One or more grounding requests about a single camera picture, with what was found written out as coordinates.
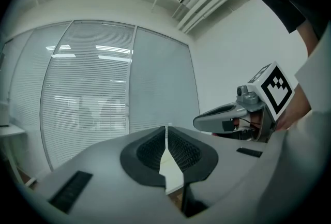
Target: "table top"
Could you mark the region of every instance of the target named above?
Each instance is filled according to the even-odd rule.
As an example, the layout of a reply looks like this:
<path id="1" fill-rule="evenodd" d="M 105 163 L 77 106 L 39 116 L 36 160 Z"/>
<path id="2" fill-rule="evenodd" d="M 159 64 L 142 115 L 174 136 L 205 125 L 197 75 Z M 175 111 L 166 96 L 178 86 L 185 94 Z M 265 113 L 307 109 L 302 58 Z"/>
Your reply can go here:
<path id="1" fill-rule="evenodd" d="M 19 135 L 25 133 L 25 130 L 15 126 L 13 124 L 9 124 L 8 127 L 0 127 L 0 138 L 10 137 L 14 135 Z"/>

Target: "black and white pattern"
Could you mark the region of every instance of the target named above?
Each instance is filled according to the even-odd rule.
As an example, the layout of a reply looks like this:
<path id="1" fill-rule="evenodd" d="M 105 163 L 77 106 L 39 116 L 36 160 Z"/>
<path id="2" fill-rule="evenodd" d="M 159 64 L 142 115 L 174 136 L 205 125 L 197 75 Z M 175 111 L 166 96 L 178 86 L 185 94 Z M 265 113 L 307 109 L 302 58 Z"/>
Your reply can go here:
<path id="1" fill-rule="evenodd" d="M 262 74 L 263 72 L 266 71 L 266 69 L 270 66 L 271 64 L 263 67 L 262 69 L 260 69 L 260 71 L 253 77 L 250 79 L 250 81 L 248 83 L 253 83 L 254 81 L 256 81 Z"/>
<path id="2" fill-rule="evenodd" d="M 261 88 L 268 97 L 276 114 L 279 113 L 292 94 L 290 85 L 277 66 L 261 85 Z"/>

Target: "black rectangular slot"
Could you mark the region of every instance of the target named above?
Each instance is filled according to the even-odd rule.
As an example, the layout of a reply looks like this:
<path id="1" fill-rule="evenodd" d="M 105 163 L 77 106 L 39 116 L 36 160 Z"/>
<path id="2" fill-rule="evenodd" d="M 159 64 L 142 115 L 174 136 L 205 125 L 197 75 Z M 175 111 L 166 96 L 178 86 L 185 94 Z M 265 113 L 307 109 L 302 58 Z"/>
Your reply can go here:
<path id="1" fill-rule="evenodd" d="M 255 150 L 250 150 L 249 148 L 245 148 L 245 147 L 240 147 L 239 149 L 237 149 L 237 151 L 256 158 L 260 158 L 263 153 Z"/>
<path id="2" fill-rule="evenodd" d="M 91 177 L 90 173 L 77 171 L 49 201 L 50 204 L 58 210 L 68 213 Z"/>

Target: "white table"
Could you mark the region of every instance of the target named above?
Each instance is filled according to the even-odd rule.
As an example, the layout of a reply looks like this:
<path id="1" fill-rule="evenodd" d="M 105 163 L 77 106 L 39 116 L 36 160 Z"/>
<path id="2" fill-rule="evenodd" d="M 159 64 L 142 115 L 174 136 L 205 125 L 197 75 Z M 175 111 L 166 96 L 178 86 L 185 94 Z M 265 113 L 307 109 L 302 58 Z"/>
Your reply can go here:
<path id="1" fill-rule="evenodd" d="M 14 172 L 15 177 L 20 184 L 24 184 L 24 183 L 23 183 L 22 178 L 15 165 L 15 161 L 14 161 L 11 149 L 10 149 L 9 137 L 12 137 L 15 135 L 21 135 L 24 133 L 25 133 L 25 131 L 23 129 L 21 129 L 13 124 L 9 124 L 8 127 L 0 127 L 0 138 L 3 140 L 7 158 L 9 160 L 11 169 Z"/>

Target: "horizontal blinds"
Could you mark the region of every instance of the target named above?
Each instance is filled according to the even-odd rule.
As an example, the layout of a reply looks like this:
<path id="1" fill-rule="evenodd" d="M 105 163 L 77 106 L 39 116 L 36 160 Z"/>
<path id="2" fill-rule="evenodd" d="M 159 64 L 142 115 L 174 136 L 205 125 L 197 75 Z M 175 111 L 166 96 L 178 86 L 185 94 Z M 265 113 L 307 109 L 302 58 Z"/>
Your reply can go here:
<path id="1" fill-rule="evenodd" d="M 17 62 L 10 88 L 11 122 L 26 135 L 14 137 L 15 156 L 30 177 L 50 172 L 40 134 L 40 97 L 47 66 L 53 50 L 68 23 L 35 29 Z"/>
<path id="2" fill-rule="evenodd" d="M 126 134 L 126 77 L 134 27 L 76 21 L 51 59 L 42 129 L 53 168 L 88 146 Z"/>
<path id="3" fill-rule="evenodd" d="M 197 88 L 186 45 L 139 28 L 130 71 L 130 132 L 157 126 L 194 129 Z"/>
<path id="4" fill-rule="evenodd" d="M 0 68 L 0 101 L 7 101 L 9 88 L 15 65 L 32 31 L 16 36 L 5 44 L 3 49 L 4 60 Z"/>

